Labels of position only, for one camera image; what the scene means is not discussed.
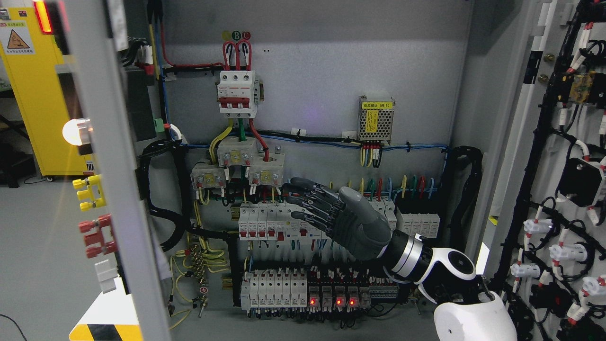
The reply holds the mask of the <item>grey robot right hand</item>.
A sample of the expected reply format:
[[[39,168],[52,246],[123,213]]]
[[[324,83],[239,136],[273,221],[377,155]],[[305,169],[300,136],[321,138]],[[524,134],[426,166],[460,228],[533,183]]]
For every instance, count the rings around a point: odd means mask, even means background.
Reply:
[[[361,192],[346,186],[334,191],[300,177],[284,183],[282,190],[289,193],[288,203],[305,209],[305,212],[292,212],[292,218],[325,232],[355,259],[378,259],[391,241],[392,230],[387,218],[377,212]]]

